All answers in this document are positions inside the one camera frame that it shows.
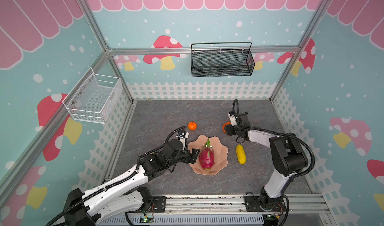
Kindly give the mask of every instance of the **red mushroom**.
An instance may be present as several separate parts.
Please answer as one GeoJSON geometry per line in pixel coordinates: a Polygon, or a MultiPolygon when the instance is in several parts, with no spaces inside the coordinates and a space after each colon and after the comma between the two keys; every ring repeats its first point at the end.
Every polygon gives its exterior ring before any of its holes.
{"type": "MultiPolygon", "coordinates": [[[[66,94],[53,94],[40,101],[37,105],[37,116],[39,118],[40,126],[36,127],[36,131],[39,131],[48,122],[49,118],[61,105],[61,101],[65,96],[66,94]]],[[[79,122],[75,122],[68,115],[43,149],[45,160],[54,160],[59,155],[63,136],[68,137],[71,144],[75,144],[80,137],[82,129],[83,125],[79,122]]]]}
{"type": "Polygon", "coordinates": [[[19,226],[24,218],[25,206],[30,205],[38,209],[47,192],[47,187],[34,187],[35,183],[45,173],[46,166],[34,166],[30,168],[16,190],[1,209],[3,226],[19,226]]]}
{"type": "MultiPolygon", "coordinates": [[[[151,48],[182,48],[183,46],[174,38],[161,35],[153,43],[151,48]]],[[[186,54],[163,54],[163,55],[145,55],[144,62],[147,64],[153,64],[157,61],[161,61],[160,68],[162,70],[171,70],[175,68],[175,64],[172,61],[172,57],[186,58],[186,54]]]]}
{"type": "Polygon", "coordinates": [[[116,61],[118,67],[122,69],[122,66],[124,65],[124,70],[126,71],[132,71],[135,69],[135,67],[132,65],[132,62],[140,63],[140,59],[137,55],[120,55],[115,56],[114,60],[116,61]]]}
{"type": "Polygon", "coordinates": [[[384,162],[380,160],[368,160],[368,171],[375,177],[380,183],[384,184],[384,162]]]}
{"type": "Polygon", "coordinates": [[[355,144],[358,153],[364,156],[372,144],[371,130],[366,122],[348,118],[331,118],[330,130],[333,128],[340,133],[333,135],[333,139],[341,148],[345,148],[351,141],[355,144]]]}
{"type": "MultiPolygon", "coordinates": [[[[298,61],[293,66],[291,74],[293,76],[297,76],[299,74],[299,69],[300,69],[301,65],[304,66],[305,72],[307,74],[309,74],[313,68],[313,65],[314,65],[314,59],[316,56],[315,53],[316,53],[316,48],[315,48],[314,41],[313,41],[313,39],[310,39],[310,41],[308,42],[308,45],[305,47],[304,51],[301,53],[301,56],[299,57],[298,61]]],[[[277,59],[277,62],[279,64],[287,63],[287,62],[289,62],[291,57],[292,57],[292,53],[287,52],[287,53],[283,54],[282,56],[280,56],[277,59]]]]}
{"type": "Polygon", "coordinates": [[[256,53],[253,54],[253,60],[255,61],[255,68],[253,70],[259,70],[263,68],[263,62],[273,62],[275,56],[273,53],[256,53]]]}

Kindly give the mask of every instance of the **wallpaper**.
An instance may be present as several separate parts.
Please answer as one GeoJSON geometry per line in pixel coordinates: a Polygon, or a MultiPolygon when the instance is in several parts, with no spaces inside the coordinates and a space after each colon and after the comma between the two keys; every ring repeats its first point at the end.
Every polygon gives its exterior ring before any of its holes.
{"type": "Polygon", "coordinates": [[[297,45],[319,0],[87,0],[111,48],[151,47],[161,35],[199,42],[297,45]]]}
{"type": "Polygon", "coordinates": [[[317,57],[311,72],[300,65],[306,50],[274,104],[285,129],[313,148],[316,164],[308,179],[338,225],[381,226],[384,51],[382,35],[374,37],[380,24],[373,25],[384,16],[382,0],[334,0],[328,12],[312,36],[317,57]],[[337,5],[340,13],[333,17],[337,5]],[[357,29],[359,18],[369,19],[365,31],[357,29]]]}

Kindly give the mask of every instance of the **orange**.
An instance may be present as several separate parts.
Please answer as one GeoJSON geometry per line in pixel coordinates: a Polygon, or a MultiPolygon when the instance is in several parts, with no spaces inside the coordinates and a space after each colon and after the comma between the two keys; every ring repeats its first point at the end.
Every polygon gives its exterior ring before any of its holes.
{"type": "Polygon", "coordinates": [[[195,130],[197,128],[197,124],[195,122],[189,122],[188,128],[189,130],[195,130]]]}

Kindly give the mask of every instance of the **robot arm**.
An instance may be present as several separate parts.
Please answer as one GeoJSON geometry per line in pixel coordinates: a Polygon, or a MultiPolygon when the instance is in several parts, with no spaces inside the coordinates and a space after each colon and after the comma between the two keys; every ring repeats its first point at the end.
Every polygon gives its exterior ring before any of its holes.
{"type": "Polygon", "coordinates": [[[125,173],[84,192],[78,188],[71,191],[67,197],[64,211],[79,201],[84,202],[64,215],[66,224],[95,226],[116,214],[147,210],[153,201],[147,188],[140,187],[130,194],[123,194],[163,175],[166,170],[173,172],[178,162],[196,162],[200,150],[192,149],[192,152],[189,152],[187,148],[188,133],[184,131],[185,127],[179,129],[178,140],[172,139],[169,142],[166,140],[161,147],[157,148],[157,150],[161,149],[160,152],[155,149],[139,157],[137,161],[139,167],[136,164],[125,173]]]}

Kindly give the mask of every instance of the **yellow fruit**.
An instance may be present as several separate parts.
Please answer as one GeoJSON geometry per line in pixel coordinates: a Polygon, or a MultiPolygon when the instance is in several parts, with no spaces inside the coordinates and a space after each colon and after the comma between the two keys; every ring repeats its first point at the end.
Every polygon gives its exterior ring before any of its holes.
{"type": "Polygon", "coordinates": [[[245,164],[245,161],[247,160],[245,157],[245,152],[243,147],[239,144],[236,147],[236,154],[237,154],[237,160],[240,164],[245,164]]]}

